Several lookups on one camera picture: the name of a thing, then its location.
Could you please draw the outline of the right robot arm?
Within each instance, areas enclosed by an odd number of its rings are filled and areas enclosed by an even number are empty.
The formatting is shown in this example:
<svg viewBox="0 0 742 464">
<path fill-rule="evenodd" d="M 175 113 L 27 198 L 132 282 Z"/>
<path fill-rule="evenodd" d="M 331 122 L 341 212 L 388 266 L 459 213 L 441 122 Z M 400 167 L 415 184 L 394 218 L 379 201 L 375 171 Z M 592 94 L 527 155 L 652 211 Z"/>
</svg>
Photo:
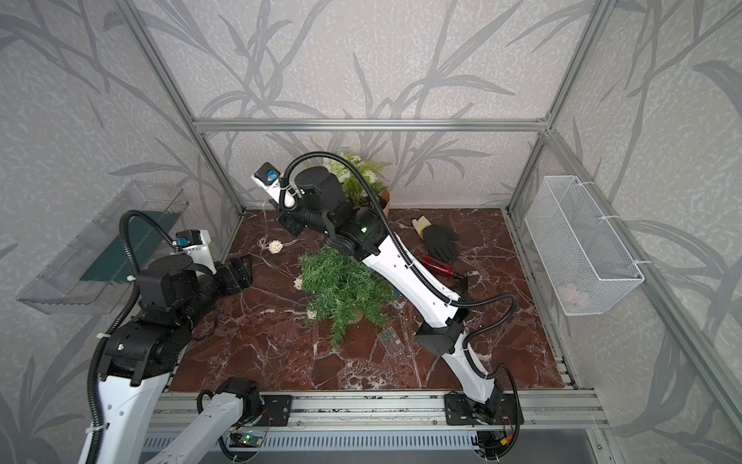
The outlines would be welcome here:
<svg viewBox="0 0 742 464">
<path fill-rule="evenodd" d="M 323 166 L 300 174 L 293 171 L 302 162 L 316 158 L 343 165 L 366 192 L 370 205 L 357 208 L 343 191 L 337 177 Z M 441 357 L 463 389 L 448 394 L 446 402 L 465 421 L 492 425 L 504 415 L 504 389 L 497 377 L 505 367 L 486 371 L 471 349 L 483 330 L 467 333 L 465 320 L 470 309 L 504 300 L 498 295 L 483 301 L 468 301 L 439 282 L 404 246 L 383 211 L 379 197 L 349 160 L 329 152 L 315 151 L 297 157 L 280 172 L 264 164 L 255 174 L 256 184 L 272 197 L 278 220 L 293 236 L 307 228 L 321 232 L 326 243 L 377 272 L 399 290 L 423 317 L 415 335 L 428 352 Z"/>
</svg>

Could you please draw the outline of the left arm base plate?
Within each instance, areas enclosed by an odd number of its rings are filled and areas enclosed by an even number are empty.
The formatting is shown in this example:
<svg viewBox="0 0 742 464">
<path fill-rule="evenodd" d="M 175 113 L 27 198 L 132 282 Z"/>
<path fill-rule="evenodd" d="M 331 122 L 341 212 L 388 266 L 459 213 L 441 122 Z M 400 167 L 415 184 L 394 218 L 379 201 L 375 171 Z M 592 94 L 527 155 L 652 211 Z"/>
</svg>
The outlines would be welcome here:
<svg viewBox="0 0 742 464">
<path fill-rule="evenodd" d="M 291 394 L 263 394 L 263 414 L 254 423 L 258 427 L 286 427 L 292 412 Z"/>
</svg>

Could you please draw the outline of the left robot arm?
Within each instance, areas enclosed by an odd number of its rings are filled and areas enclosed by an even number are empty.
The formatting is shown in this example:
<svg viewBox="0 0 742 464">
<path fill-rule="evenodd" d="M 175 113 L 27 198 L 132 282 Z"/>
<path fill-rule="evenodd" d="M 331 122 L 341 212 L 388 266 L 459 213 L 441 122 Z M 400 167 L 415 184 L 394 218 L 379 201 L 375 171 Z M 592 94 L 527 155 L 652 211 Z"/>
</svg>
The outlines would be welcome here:
<svg viewBox="0 0 742 464">
<path fill-rule="evenodd" d="M 129 239 L 129 222 L 141 218 L 174 251 L 140 269 Z M 196 325 L 226 296 L 252 284 L 245 255 L 214 261 L 205 230 L 170 237 L 152 218 L 130 210 L 119 237 L 131 267 L 133 293 L 112 325 L 99 336 L 87 376 L 92 425 L 82 463 L 135 463 L 143 450 L 154 408 Z"/>
</svg>

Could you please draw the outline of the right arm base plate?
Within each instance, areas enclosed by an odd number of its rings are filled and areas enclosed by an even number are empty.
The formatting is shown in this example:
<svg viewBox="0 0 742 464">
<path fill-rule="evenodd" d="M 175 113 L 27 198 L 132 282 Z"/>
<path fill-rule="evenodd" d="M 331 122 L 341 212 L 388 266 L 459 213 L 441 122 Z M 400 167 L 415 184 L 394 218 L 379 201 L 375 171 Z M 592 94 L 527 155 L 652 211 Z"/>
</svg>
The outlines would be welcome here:
<svg viewBox="0 0 742 464">
<path fill-rule="evenodd" d="M 471 400 L 463 392 L 444 395 L 444 411 L 448 425 L 522 425 L 524 417 L 520 400 L 494 388 L 484 403 Z"/>
</svg>

